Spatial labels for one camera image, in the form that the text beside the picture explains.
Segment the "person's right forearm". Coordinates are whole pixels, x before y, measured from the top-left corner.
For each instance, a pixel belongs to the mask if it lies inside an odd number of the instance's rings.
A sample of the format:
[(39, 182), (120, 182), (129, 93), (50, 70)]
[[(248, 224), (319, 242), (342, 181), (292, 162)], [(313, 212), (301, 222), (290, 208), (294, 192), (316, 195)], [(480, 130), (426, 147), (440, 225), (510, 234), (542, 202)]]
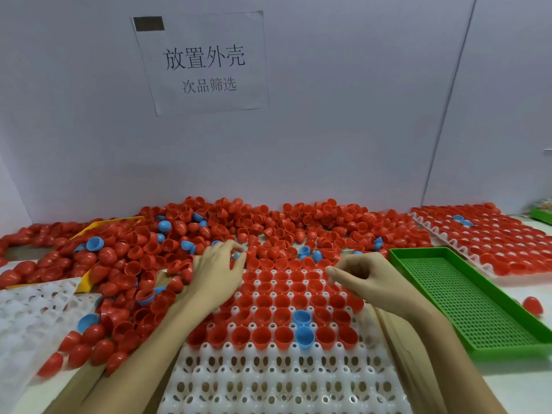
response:
[(438, 309), (423, 300), (400, 317), (421, 339), (448, 414), (507, 414)]

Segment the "scattered blue shells in pile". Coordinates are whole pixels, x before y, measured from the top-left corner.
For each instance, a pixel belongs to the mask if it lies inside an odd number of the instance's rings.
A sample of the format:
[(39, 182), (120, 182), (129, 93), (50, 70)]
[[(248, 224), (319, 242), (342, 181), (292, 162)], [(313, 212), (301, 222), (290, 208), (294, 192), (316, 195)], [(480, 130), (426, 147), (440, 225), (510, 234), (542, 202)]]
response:
[(317, 274), (336, 263), (340, 252), (388, 254), (392, 225), (383, 215), (356, 206), (325, 202), (321, 208), (286, 204), (284, 211), (265, 205), (252, 208), (238, 202), (200, 204), (187, 199), (180, 206), (142, 208), (140, 216), (95, 221), (67, 243), (73, 251), (72, 274), (83, 275), (102, 294), (97, 312), (100, 324), (112, 340), (141, 337), (145, 341), (164, 319), (176, 296), (194, 278), (193, 258), (209, 246), (235, 239), (247, 246), (240, 297), (231, 296), (199, 324), (203, 343), (207, 325), (233, 322), (249, 325), (251, 307), (261, 296), (261, 307), (274, 306), (272, 295), (289, 292), (321, 295), (322, 281), (302, 285), (307, 274)]

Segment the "pile of red plastic shells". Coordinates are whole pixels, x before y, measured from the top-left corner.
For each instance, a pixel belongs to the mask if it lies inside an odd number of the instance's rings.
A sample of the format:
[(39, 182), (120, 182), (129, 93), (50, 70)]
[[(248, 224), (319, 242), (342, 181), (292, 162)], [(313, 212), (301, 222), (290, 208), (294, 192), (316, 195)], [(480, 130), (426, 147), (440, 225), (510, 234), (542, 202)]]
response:
[(339, 284), (327, 285), (325, 269), (344, 251), (388, 257), (393, 249), (433, 246), (407, 213), (370, 212), (335, 199), (276, 210), (197, 196), (87, 226), (33, 224), (0, 238), (0, 292), (24, 292), (26, 286), (46, 292), (45, 284), (52, 297), (42, 299), (70, 299), (63, 311), (77, 305), (79, 291), (101, 298), (84, 327), (60, 318), (48, 331), (45, 321), (32, 320), (30, 333), (16, 337), (11, 321), (4, 326), (1, 320), (0, 355), (30, 345), (29, 355), (19, 354), (22, 366), (14, 367), (22, 379), (46, 380), (64, 366), (87, 362), (106, 365), (111, 375), (190, 285), (194, 257), (228, 240), (245, 247), (241, 285), (191, 331), (193, 350), (351, 349), (361, 340), (353, 316), (364, 304)]

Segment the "person's right hand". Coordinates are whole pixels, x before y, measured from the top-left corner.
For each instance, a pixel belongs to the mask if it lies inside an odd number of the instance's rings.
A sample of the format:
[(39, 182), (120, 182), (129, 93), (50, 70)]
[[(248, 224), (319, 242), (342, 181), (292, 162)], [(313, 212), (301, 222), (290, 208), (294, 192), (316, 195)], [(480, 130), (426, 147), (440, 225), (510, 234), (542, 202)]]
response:
[(334, 266), (362, 279), (362, 298), (405, 320), (419, 315), (428, 301), (379, 253), (350, 254)]

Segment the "green perforated plastic tray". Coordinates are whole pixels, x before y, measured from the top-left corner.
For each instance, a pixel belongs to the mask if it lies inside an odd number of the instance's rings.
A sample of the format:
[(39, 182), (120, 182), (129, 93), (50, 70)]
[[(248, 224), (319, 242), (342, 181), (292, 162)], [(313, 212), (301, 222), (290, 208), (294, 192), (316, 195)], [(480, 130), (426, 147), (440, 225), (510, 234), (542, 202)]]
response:
[(391, 249), (388, 257), (448, 318), (474, 362), (552, 356), (552, 331), (451, 249)]

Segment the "person's left hand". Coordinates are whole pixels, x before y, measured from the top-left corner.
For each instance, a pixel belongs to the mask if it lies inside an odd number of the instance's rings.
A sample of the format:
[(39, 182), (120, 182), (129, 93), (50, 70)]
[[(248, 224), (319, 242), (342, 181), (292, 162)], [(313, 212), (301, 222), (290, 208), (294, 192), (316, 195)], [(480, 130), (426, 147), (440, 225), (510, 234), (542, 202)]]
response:
[(240, 284), (230, 284), (229, 272), (239, 256), (247, 256), (242, 246), (228, 240), (207, 247), (195, 258), (185, 297), (198, 316), (206, 316), (235, 293)]

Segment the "stack of empty white trays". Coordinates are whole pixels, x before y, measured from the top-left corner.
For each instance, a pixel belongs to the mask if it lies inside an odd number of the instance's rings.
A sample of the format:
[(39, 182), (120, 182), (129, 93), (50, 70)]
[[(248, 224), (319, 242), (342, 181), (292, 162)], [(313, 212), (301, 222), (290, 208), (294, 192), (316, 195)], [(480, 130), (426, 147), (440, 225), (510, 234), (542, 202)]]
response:
[(28, 384), (100, 294), (77, 293), (80, 278), (0, 291), (0, 414), (10, 414)]

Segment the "white plastic egg tray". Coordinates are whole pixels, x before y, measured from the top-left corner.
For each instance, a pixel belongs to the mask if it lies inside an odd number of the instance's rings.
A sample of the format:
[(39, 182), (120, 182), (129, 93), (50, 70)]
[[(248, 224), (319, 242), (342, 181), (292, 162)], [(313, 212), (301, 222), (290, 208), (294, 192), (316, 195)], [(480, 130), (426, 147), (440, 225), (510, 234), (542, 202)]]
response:
[(364, 308), (364, 342), (352, 350), (192, 349), (186, 340), (156, 414), (413, 414)]

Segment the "person's left forearm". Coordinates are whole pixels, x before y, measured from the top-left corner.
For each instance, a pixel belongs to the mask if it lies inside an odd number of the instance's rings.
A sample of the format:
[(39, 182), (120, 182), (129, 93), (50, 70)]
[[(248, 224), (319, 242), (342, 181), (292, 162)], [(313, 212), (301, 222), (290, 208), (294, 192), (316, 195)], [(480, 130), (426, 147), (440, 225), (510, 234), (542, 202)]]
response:
[(211, 312), (202, 294), (180, 294), (153, 334), (109, 377), (87, 362), (43, 414), (142, 414), (189, 333)]

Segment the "yellow cardboard piece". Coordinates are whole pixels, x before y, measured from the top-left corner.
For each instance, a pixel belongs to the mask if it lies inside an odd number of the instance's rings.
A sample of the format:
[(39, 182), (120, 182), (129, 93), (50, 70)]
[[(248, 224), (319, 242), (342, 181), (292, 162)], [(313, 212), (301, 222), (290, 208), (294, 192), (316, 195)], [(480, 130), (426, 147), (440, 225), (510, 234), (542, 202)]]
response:
[[(76, 293), (89, 293), (94, 282), (90, 271), (97, 265), (111, 266), (126, 255), (129, 238), (140, 216), (96, 219), (87, 223), (35, 223), (0, 238), (0, 291), (75, 279)], [(40, 257), (9, 260), (12, 248), (29, 246), (45, 250)]]

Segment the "dark tape piece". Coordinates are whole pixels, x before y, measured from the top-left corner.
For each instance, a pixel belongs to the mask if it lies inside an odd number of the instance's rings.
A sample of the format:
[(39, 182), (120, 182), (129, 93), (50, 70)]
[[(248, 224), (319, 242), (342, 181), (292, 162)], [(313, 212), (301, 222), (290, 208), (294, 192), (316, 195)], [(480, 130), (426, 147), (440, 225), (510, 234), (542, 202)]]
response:
[(164, 31), (162, 16), (134, 16), (132, 19), (136, 32)]

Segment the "white paper sign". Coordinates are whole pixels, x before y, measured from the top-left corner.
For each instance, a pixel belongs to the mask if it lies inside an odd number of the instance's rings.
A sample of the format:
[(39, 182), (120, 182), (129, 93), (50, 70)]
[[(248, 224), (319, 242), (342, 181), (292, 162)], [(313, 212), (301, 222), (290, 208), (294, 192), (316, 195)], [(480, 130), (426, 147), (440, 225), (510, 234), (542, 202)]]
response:
[(134, 32), (157, 116), (268, 106), (262, 10), (149, 16), (164, 31)]

